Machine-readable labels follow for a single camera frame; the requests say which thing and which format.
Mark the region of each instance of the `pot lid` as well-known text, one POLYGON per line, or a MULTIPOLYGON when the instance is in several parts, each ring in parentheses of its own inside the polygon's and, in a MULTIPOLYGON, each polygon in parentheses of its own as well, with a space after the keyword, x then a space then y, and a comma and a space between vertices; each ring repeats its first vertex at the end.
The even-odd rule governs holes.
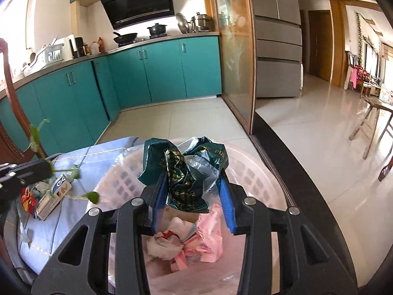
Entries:
POLYGON ((209 17, 207 14, 200 14, 199 12, 197 12, 196 16, 193 16, 191 18, 191 21, 196 20, 196 19, 211 20, 211 17, 209 17))
POLYGON ((190 27, 188 25, 188 21, 182 13, 180 12, 176 13, 176 20, 181 33, 183 34, 190 33, 190 27))
POLYGON ((148 29, 166 27, 166 26, 167 26, 166 24, 155 23, 152 27, 148 27, 148 29))

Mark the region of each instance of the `tissue box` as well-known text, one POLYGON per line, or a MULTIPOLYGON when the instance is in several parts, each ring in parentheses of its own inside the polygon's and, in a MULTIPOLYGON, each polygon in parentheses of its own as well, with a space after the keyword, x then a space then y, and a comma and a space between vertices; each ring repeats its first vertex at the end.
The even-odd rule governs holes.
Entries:
POLYGON ((63 174, 59 176, 51 187, 53 196, 47 192, 38 202, 37 216, 45 220, 70 189, 71 184, 68 182, 67 178, 63 174))

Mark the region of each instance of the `cabinet handle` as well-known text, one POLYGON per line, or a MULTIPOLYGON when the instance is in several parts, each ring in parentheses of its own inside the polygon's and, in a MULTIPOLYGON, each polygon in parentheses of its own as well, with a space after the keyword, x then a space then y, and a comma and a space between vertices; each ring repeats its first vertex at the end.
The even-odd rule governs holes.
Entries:
POLYGON ((68 78, 68 86, 72 86, 70 75, 67 73, 66 76, 68 78))
POLYGON ((72 84, 75 84, 76 82, 75 82, 75 79, 74 79, 74 77, 73 77, 72 72, 70 72, 70 74, 71 74, 71 78, 72 78, 72 84))

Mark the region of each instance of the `green plastic bag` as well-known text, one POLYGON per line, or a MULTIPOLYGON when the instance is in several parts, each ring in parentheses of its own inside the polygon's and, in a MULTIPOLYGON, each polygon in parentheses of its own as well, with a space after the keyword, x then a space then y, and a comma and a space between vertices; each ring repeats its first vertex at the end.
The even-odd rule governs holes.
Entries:
POLYGON ((184 212, 208 212, 203 197, 212 194, 219 174, 228 167, 225 146, 206 137, 191 138, 179 146, 186 147, 183 154, 169 140, 147 140, 138 179, 145 185, 156 184, 167 171, 168 204, 184 212))

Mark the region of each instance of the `countertop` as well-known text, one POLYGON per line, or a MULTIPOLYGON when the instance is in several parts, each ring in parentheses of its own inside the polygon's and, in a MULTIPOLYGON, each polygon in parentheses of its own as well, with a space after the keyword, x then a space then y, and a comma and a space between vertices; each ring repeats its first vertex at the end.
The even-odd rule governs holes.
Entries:
MULTIPOLYGON (((168 40, 176 40, 176 39, 183 39, 183 38, 195 38, 198 36, 218 36, 218 35, 220 35, 219 32, 200 32, 200 33, 170 35, 170 36, 164 36, 162 38, 155 38, 155 39, 151 39, 151 40, 140 41, 140 42, 129 44, 129 45, 126 45, 123 47, 118 47, 118 48, 113 49, 108 52, 95 54, 95 55, 88 55, 86 57, 81 57, 81 58, 77 58, 77 59, 73 59, 73 60, 69 60, 69 61, 58 62, 56 64, 51 65, 48 68, 42 69, 38 72, 35 72, 35 73, 30 74, 28 76, 25 76, 24 78, 21 78, 20 80, 15 81, 13 84, 14 84, 14 88, 18 89, 18 88, 26 85, 27 83, 30 83, 31 81, 34 81, 35 79, 40 78, 46 74, 52 73, 56 70, 66 68, 67 66, 71 66, 71 65, 83 62, 83 61, 89 61, 89 60, 93 60, 98 57, 104 57, 106 55, 110 55, 110 54, 113 54, 116 52, 121 52, 124 50, 132 49, 133 47, 139 47, 139 46, 146 45, 146 44, 151 44, 151 43, 156 43, 156 42, 161 42, 161 41, 168 41, 168 40)), ((0 85, 0 100, 5 98, 6 96, 7 96, 7 94, 5 93, 5 86, 0 85)))

